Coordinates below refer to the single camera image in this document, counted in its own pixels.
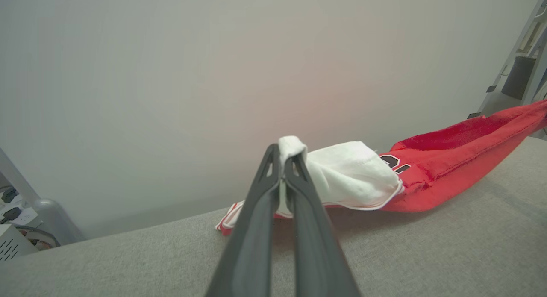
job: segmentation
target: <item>white device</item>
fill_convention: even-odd
[[[41,224],[38,213],[36,213],[36,211],[31,207],[30,204],[23,200],[21,194],[17,194],[17,196],[15,196],[11,202],[2,202],[2,204],[4,205],[4,207],[0,206],[0,219],[2,219],[2,215],[4,215],[5,212],[9,211],[14,207],[17,207],[21,210],[21,215],[19,215],[17,219],[10,221],[10,223],[12,223],[13,225],[26,225],[31,227],[38,227]]]
[[[0,264],[34,252],[38,252],[38,249],[15,227],[0,224]]]

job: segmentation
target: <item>vent grille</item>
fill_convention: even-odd
[[[14,258],[18,252],[17,247],[19,247],[19,243],[15,243],[13,238],[3,241],[2,246],[0,246],[0,262]]]

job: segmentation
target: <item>gray fabric surface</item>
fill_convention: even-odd
[[[547,142],[418,214],[331,209],[363,295],[545,296]],[[226,237],[215,211],[0,264],[2,296],[201,296]],[[291,221],[275,222],[273,296],[294,295]]]

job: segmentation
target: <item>cable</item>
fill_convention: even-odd
[[[541,17],[543,14],[545,14],[545,11],[547,11],[547,6],[545,8],[543,8],[543,12],[541,12],[541,14],[536,15],[534,18]]]
[[[15,225],[14,226],[16,229],[26,229],[27,231],[33,231],[33,232],[36,232],[36,233],[40,233],[40,234],[43,234],[51,239],[53,239],[53,241],[55,242],[55,247],[60,247],[61,244],[59,243],[59,241],[55,238],[55,236],[53,236],[53,234],[51,233],[48,233],[46,231],[43,231],[41,229],[36,229],[35,227],[31,227],[31,226],[26,226],[26,225]]]
[[[49,249],[53,248],[53,246],[51,246],[51,244],[49,242],[39,241],[39,243],[45,244],[45,246],[47,246]]]

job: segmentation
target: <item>black object on shelf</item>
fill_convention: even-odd
[[[280,172],[279,147],[266,149],[245,204],[209,285],[207,297],[268,297],[274,214],[287,185],[294,215],[297,297],[359,297],[359,289],[301,154]]]
[[[511,96],[512,98],[516,98],[517,100],[521,100],[524,96],[524,92],[526,91],[526,86],[528,85],[530,76],[532,75],[534,64],[535,58],[521,56],[515,57],[515,63],[511,68],[511,72],[507,77],[506,83],[503,85],[502,93],[507,96]],[[547,71],[545,71],[543,77],[541,77],[538,89],[543,87],[546,80]]]
[[[0,221],[0,224],[4,224],[8,221],[14,221],[15,219],[17,219],[17,217],[19,217],[19,215],[21,215],[22,213],[22,210],[19,208],[19,207],[14,207],[12,209],[10,209],[9,211],[5,212],[4,215],[4,219],[2,219]]]
[[[4,193],[2,194],[2,201],[4,201],[4,203],[11,203],[17,194],[18,193],[15,188],[11,186],[6,187],[6,190],[4,190]]]

